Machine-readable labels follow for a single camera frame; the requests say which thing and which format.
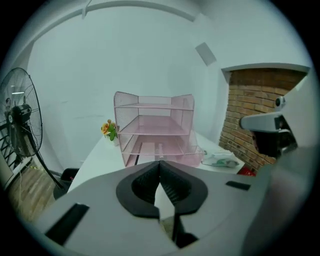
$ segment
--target wooden floor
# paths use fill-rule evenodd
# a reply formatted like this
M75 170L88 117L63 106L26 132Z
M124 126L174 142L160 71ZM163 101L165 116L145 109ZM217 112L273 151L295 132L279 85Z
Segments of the wooden floor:
M54 188L55 184L46 172L27 168L8 188L8 197L13 209L32 223L55 201Z

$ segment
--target white table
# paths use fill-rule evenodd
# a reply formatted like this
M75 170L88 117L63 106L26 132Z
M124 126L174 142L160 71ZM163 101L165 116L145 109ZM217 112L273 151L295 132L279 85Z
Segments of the white table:
M203 150L218 152L223 150L220 146L196 133L196 139L198 145ZM213 172L224 172L236 174L245 164L243 161L238 159L239 165L234 168L228 167L215 167L200 164L198 168ZM111 141L102 136L98 143L95 145L93 150L90 152L77 175L75 176L68 191L73 190L80 184L90 180L94 177L109 174L125 168L125 164L120 153L119 146L115 147Z

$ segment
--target fan motor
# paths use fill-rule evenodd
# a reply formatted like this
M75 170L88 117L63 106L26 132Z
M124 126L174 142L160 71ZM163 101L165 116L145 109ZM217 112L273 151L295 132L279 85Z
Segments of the fan motor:
M14 106L11 114L8 115L10 123L17 123L19 125L24 124L30 119L31 107L28 104Z

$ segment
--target white wall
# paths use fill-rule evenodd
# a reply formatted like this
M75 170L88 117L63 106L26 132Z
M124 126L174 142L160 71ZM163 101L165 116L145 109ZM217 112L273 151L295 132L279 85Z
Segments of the white wall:
M69 19L34 43L28 72L64 169L80 167L101 137L101 124L114 119L116 91L194 94L201 104L208 69L190 41L191 25L154 9L105 8Z
M7 56L1 66L0 81L12 69L20 55L34 41L50 31L55 26L76 16L81 16L88 0L50 0L43 4L26 22L16 36ZM117 6L139 6L163 10L185 17L193 21L200 13L199 5L192 0L92 0L87 12L101 8L114 8Z
M212 21L208 33L222 69L254 65L306 71L312 66L295 29L268 1L204 0L201 12Z

